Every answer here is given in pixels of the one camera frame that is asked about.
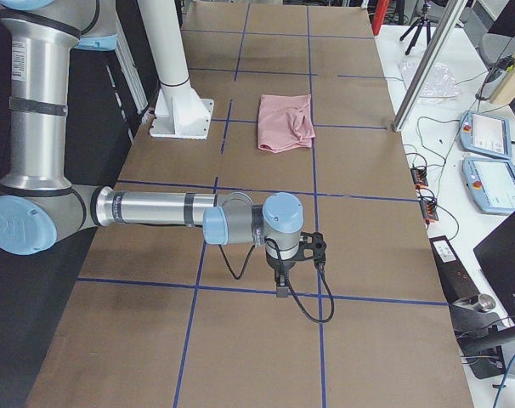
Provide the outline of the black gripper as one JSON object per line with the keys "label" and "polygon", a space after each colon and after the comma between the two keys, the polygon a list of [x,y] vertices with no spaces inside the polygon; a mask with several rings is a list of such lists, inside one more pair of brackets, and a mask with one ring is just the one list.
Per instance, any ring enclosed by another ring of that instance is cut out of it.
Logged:
{"label": "black gripper", "polygon": [[316,269],[323,269],[326,262],[326,248],[324,236],[318,231],[314,233],[302,231],[297,244],[290,250],[281,250],[279,243],[272,238],[266,238],[266,260],[274,270],[276,296],[288,296],[289,287],[286,281],[295,263],[313,261]]}

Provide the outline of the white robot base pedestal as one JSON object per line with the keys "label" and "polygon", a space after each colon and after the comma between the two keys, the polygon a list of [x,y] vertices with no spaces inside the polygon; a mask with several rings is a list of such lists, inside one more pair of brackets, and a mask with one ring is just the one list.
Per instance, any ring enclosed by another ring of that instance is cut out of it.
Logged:
{"label": "white robot base pedestal", "polygon": [[192,88],[174,1],[138,2],[160,83],[150,135],[205,139],[214,101]]}

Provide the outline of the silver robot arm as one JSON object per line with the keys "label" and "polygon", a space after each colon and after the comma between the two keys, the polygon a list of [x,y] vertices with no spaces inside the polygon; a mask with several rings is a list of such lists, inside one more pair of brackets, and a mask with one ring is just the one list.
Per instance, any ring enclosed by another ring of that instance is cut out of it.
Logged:
{"label": "silver robot arm", "polygon": [[197,227],[219,247],[263,247],[276,294],[294,294],[290,271],[312,261],[325,272],[320,233],[303,232],[303,205],[275,193],[257,205],[228,195],[116,191],[72,184],[64,174],[70,52],[116,47],[112,1],[3,1],[12,37],[11,165],[1,180],[0,248],[32,255],[80,230],[110,224]]}

